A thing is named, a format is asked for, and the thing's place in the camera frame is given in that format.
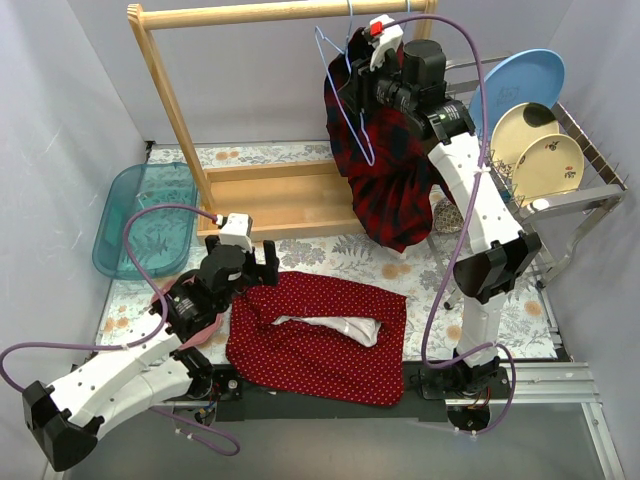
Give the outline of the red plaid skirt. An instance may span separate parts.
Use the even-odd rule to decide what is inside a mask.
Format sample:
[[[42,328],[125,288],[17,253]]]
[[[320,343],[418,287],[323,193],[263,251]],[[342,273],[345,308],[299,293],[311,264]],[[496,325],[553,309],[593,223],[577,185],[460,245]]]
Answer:
[[[347,81],[342,54],[328,66],[324,80],[326,129],[340,174],[350,185],[353,210],[366,234],[380,246],[403,253],[426,239],[433,228],[431,192],[438,187],[453,197],[405,117],[387,107],[365,116],[365,132],[354,136],[358,122],[346,119],[334,91]]]

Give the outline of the red polka dot cloth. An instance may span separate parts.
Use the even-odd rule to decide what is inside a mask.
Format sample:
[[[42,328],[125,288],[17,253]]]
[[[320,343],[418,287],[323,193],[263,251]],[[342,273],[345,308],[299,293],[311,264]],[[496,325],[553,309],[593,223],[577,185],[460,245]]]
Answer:
[[[390,407],[404,393],[406,298],[302,272],[234,299],[226,357],[277,390]]]

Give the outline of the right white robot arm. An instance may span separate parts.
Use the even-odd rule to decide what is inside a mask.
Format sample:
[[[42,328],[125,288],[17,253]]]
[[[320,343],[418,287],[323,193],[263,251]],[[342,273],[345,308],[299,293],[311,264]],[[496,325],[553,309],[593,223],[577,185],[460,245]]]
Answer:
[[[403,43],[364,32],[364,49],[350,59],[339,98],[353,113],[364,116],[377,107],[403,114],[411,135],[433,145],[429,162],[442,176],[455,203],[464,209],[461,239],[471,254],[452,258],[444,275],[455,281],[463,298],[462,334],[452,359],[433,364],[443,371],[450,388],[475,397],[498,376],[499,355],[507,349],[498,340],[508,294],[541,248],[535,233],[527,233],[505,205],[485,163],[489,147],[489,90],[479,82],[481,123],[450,98],[444,80],[446,58],[439,43]]]

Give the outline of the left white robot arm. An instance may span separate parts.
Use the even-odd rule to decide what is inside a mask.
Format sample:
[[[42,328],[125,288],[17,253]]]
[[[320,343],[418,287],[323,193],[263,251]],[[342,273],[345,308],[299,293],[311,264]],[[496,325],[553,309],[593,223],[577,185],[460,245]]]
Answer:
[[[182,275],[149,310],[165,314],[161,330],[141,344],[102,351],[67,375],[22,392],[25,424],[50,466],[66,471],[83,461],[110,430],[156,404],[187,396],[205,398],[214,367],[198,346],[212,335],[235,297],[254,286],[274,286],[279,259],[263,243],[264,263],[253,249],[206,240],[199,268]]]

